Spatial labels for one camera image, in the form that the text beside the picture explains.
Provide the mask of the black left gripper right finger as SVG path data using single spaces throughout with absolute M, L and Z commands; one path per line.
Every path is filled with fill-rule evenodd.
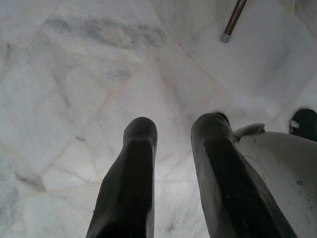
M 259 174 L 234 144 L 222 113 L 200 116 L 191 145 L 201 204 L 211 238 L 295 238 Z

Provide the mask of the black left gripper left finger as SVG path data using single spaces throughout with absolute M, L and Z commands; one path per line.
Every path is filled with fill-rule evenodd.
M 88 238 L 154 237 L 157 139 L 149 118 L 128 124 L 121 152 L 102 181 Z

